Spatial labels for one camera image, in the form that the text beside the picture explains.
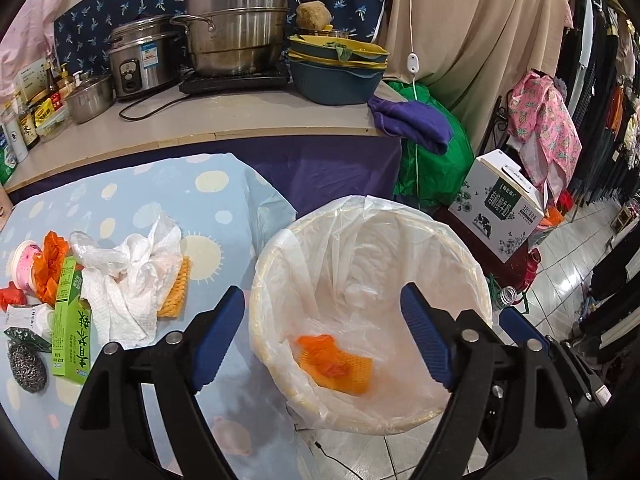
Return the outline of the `steel wool scrubber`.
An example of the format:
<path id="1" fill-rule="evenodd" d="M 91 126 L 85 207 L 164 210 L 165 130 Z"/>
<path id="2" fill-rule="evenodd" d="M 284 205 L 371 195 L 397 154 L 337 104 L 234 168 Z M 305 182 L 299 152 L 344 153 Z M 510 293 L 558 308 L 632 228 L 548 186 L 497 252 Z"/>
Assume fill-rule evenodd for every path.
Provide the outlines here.
<path id="1" fill-rule="evenodd" d="M 13 378 L 23 390 L 40 393 L 47 385 L 47 370 L 40 356 L 21 342 L 10 342 L 8 358 Z"/>

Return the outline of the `beige curtain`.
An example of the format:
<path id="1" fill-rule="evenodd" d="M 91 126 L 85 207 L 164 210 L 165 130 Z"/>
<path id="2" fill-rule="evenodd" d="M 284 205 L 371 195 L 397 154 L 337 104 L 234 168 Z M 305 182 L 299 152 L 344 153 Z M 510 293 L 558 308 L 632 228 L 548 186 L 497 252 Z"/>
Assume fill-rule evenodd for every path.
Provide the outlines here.
<path id="1" fill-rule="evenodd" d="M 478 148 L 499 96 L 554 74 L 566 14 L 567 0 L 387 0 L 385 76 L 425 84 Z"/>

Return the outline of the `clear plastic bottle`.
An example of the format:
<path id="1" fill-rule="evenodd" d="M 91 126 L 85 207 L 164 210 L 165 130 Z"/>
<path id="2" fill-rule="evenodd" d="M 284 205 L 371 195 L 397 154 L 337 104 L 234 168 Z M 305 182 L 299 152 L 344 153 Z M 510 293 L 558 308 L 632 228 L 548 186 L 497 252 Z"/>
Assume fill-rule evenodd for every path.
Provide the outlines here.
<path id="1" fill-rule="evenodd" d="M 528 313 L 528 300 L 524 292 L 518 292 L 512 286 L 494 287 L 491 289 L 491 301 L 495 310 L 503 310 L 512 307 L 521 312 Z"/>

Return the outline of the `yellow seasoning packet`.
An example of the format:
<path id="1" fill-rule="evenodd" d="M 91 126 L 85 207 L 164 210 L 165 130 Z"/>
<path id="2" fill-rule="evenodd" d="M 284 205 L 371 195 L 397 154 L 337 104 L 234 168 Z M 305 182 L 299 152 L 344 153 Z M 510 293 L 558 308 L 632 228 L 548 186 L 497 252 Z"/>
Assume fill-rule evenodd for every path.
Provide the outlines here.
<path id="1" fill-rule="evenodd" d="M 46 122 L 55 112 L 55 106 L 50 98 L 39 102 L 34 108 L 35 125 L 39 127 Z"/>

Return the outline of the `black induction cooktop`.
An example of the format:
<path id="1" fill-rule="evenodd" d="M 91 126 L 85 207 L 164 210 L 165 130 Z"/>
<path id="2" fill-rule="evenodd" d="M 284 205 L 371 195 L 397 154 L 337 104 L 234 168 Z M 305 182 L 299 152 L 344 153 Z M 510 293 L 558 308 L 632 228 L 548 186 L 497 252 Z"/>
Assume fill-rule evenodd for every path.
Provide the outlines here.
<path id="1" fill-rule="evenodd" d="M 251 92 L 262 90 L 281 90 L 290 80 L 288 69 L 277 65 L 272 70 L 245 75 L 202 76 L 187 74 L 178 85 L 179 90 L 188 96 L 205 96 L 230 92 Z"/>

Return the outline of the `clear crumpled plastic bag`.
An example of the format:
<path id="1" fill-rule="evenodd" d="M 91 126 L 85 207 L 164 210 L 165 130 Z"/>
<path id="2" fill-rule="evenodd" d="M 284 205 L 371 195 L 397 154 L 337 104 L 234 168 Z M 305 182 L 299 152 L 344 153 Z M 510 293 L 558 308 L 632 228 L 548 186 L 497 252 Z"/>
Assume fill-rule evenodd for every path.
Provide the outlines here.
<path id="1" fill-rule="evenodd" d="M 70 234 L 70 247 L 83 267 L 118 280 L 135 266 L 151 263 L 163 285 L 160 292 L 168 292 L 182 265 L 181 237 L 178 224 L 162 211 L 147 236 L 134 233 L 118 246 L 103 248 L 86 233 L 75 231 Z"/>

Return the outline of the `green toothpaste box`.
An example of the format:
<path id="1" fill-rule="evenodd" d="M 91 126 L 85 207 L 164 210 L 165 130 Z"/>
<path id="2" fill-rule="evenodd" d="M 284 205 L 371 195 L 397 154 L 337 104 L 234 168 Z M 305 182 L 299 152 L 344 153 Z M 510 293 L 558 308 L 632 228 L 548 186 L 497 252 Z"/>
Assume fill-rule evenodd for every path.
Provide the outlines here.
<path id="1" fill-rule="evenodd" d="M 66 256 L 58 281 L 52 330 L 52 373 L 83 385 L 91 367 L 91 311 L 81 298 L 82 267 Z"/>

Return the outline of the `white milk gift box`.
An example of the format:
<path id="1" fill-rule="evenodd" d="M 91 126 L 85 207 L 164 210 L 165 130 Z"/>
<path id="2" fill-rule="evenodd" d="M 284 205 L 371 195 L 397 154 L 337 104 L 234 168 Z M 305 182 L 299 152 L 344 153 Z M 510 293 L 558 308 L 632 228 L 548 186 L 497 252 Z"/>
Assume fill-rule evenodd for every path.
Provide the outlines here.
<path id="1" fill-rule="evenodd" d="M 520 170 L 503 151 L 478 156 L 448 208 L 502 263 L 544 218 L 544 196 Z"/>

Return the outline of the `small stainless steel bowl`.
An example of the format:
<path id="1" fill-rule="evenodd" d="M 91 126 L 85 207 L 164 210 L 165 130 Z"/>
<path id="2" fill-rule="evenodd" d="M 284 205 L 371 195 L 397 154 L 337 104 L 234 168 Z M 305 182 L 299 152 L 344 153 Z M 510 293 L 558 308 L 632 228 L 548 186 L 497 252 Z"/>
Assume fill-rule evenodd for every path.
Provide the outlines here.
<path id="1" fill-rule="evenodd" d="M 90 77 L 66 98 L 70 117 L 76 125 L 84 124 L 108 110 L 115 102 L 112 76 Z"/>

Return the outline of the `orange mesh sponge on table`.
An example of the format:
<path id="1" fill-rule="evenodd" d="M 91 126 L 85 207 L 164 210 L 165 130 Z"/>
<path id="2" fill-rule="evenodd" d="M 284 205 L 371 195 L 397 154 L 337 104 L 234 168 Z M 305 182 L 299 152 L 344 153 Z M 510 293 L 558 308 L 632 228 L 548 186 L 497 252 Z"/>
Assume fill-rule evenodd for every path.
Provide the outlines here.
<path id="1" fill-rule="evenodd" d="M 186 303 L 186 292 L 190 281 L 191 260 L 189 257 L 182 259 L 182 265 L 176 280 L 168 292 L 168 295 L 157 312 L 158 318 L 178 318 Z"/>

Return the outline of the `clear food container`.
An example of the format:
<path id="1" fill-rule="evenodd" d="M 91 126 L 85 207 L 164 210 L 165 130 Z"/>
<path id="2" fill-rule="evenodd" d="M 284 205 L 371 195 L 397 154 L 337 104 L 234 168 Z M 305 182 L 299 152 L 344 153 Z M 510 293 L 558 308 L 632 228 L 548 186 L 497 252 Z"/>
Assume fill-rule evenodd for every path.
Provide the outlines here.
<path id="1" fill-rule="evenodd" d="M 42 140 L 55 138 L 66 127 L 68 116 L 70 116 L 68 107 L 61 106 L 36 128 L 36 133 Z"/>

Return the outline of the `green white box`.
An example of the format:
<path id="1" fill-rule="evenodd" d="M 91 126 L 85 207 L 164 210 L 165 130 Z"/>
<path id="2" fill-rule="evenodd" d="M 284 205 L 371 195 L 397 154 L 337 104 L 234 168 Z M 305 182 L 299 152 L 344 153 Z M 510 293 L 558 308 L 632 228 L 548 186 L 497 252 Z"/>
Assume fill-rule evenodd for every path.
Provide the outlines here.
<path id="1" fill-rule="evenodd" d="M 3 125 L 0 125 L 0 184 L 5 185 L 14 174 L 17 166 L 11 142 L 6 135 Z"/>

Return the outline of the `white bottle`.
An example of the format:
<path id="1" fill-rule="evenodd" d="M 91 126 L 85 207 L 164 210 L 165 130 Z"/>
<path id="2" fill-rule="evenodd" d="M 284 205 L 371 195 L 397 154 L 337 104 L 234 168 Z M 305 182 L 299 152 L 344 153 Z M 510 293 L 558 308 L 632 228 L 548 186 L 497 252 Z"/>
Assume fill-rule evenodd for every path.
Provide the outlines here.
<path id="1" fill-rule="evenodd" d="M 4 110 L 1 115 L 3 125 L 6 127 L 6 133 L 9 136 L 15 157 L 18 162 L 24 162 L 28 156 L 28 148 L 23 138 L 23 133 L 11 107 Z"/>

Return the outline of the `brown loofah sponge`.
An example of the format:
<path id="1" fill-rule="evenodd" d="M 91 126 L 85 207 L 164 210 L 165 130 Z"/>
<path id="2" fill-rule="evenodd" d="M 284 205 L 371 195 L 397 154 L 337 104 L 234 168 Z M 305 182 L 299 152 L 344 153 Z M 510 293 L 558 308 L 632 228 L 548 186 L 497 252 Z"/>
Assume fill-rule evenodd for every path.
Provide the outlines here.
<path id="1" fill-rule="evenodd" d="M 302 29 L 322 30 L 332 20 L 332 14 L 322 1 L 304 2 L 296 9 L 296 25 Z"/>

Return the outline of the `navy floral backsplash cloth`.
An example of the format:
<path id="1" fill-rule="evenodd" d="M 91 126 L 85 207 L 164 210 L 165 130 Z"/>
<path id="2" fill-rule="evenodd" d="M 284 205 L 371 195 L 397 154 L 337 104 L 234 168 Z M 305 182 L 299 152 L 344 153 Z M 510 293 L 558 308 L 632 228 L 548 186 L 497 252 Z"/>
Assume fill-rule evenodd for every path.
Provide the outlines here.
<path id="1" fill-rule="evenodd" d="M 285 33 L 297 32 L 296 9 L 314 0 L 288 0 Z M 361 41 L 378 36 L 385 0 L 317 0 L 332 15 L 331 25 Z M 81 0 L 54 21 L 54 45 L 58 62 L 71 73 L 101 75 L 110 70 L 107 51 L 114 28 L 160 14 L 184 12 L 177 0 Z"/>

